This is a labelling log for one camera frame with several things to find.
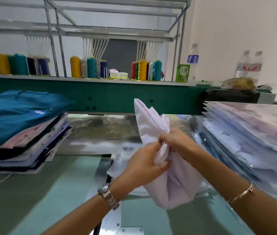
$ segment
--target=person's right hand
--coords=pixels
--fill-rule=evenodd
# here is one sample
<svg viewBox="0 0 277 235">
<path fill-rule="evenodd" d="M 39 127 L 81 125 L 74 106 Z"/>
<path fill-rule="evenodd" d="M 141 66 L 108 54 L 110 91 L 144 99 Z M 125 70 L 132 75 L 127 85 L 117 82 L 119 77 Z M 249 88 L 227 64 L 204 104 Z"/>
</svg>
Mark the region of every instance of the person's right hand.
<svg viewBox="0 0 277 235">
<path fill-rule="evenodd" d="M 173 128 L 170 133 L 160 134 L 158 139 L 175 148 L 180 156 L 187 161 L 191 154 L 202 151 L 202 148 L 197 143 L 178 128 Z"/>
</svg>

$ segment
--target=green machine panel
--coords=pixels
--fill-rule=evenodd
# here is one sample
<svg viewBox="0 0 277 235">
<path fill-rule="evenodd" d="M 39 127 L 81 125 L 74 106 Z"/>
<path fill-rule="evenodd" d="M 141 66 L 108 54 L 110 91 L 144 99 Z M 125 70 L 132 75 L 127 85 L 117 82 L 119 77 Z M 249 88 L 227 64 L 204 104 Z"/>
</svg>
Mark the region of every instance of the green machine panel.
<svg viewBox="0 0 277 235">
<path fill-rule="evenodd" d="M 200 114 L 198 98 L 208 88 L 172 82 L 0 75 L 0 93 L 31 90 L 63 94 L 75 101 L 70 111 L 90 114 L 134 113 L 134 98 L 160 114 Z"/>
</svg>

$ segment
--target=person's left hand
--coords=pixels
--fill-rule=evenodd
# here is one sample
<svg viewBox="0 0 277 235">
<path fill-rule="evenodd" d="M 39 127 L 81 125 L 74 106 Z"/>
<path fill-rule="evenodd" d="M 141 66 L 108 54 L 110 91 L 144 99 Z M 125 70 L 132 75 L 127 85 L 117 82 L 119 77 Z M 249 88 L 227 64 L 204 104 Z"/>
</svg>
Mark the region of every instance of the person's left hand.
<svg viewBox="0 0 277 235">
<path fill-rule="evenodd" d="M 156 153 L 160 148 L 159 141 L 140 148 L 131 157 L 123 173 L 112 181 L 111 186 L 122 184 L 122 190 L 125 189 L 127 193 L 130 193 L 133 189 L 152 182 L 167 171 L 170 168 L 170 161 L 165 161 L 160 165 L 154 164 Z"/>
</svg>

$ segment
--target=water bottle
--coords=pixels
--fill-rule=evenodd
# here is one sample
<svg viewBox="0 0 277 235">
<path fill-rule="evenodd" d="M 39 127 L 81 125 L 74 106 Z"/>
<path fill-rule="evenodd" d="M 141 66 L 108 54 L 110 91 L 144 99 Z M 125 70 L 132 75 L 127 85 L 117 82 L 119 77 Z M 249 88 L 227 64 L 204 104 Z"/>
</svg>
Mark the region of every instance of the water bottle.
<svg viewBox="0 0 277 235">
<path fill-rule="evenodd" d="M 187 63 L 190 64 L 190 73 L 189 73 L 189 79 L 190 80 L 195 80 L 195 70 L 198 65 L 198 59 L 199 59 L 199 54 L 198 54 L 198 43 L 194 43 L 192 45 L 192 50 L 187 58 Z"/>
<path fill-rule="evenodd" d="M 263 66 L 262 54 L 263 54 L 263 51 L 256 52 L 254 59 L 250 63 L 249 73 L 247 74 L 248 77 L 253 79 L 255 85 L 257 85 L 259 74 Z"/>
<path fill-rule="evenodd" d="M 237 63 L 234 78 L 247 77 L 250 62 L 251 62 L 250 51 L 246 50 L 244 51 L 242 57 L 239 59 Z"/>
</svg>

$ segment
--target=black garment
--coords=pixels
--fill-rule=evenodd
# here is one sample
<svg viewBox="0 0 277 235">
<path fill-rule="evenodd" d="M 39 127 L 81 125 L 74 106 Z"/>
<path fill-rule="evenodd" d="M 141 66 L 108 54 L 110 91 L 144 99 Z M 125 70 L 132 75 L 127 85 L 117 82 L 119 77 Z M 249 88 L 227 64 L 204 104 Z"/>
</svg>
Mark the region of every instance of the black garment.
<svg viewBox="0 0 277 235">
<path fill-rule="evenodd" d="M 62 115 L 59 115 L 53 122 L 50 123 L 39 135 L 37 135 L 31 142 L 29 142 L 25 147 L 14 147 L 12 149 L 0 149 L 0 160 L 7 160 L 10 158 L 17 157 L 28 150 L 31 146 L 36 144 L 45 134 L 49 133 L 50 130 L 55 126 L 60 120 Z"/>
<path fill-rule="evenodd" d="M 45 162 L 49 154 L 51 153 L 51 149 L 53 149 L 57 143 L 63 138 L 64 134 L 71 129 L 71 126 L 68 126 L 61 134 L 52 141 L 44 151 L 38 156 L 38 158 L 33 162 L 31 166 L 28 167 L 0 167 L 0 171 L 18 171 L 18 172 L 26 172 L 28 170 L 35 170 L 39 168 L 39 166 Z"/>
</svg>

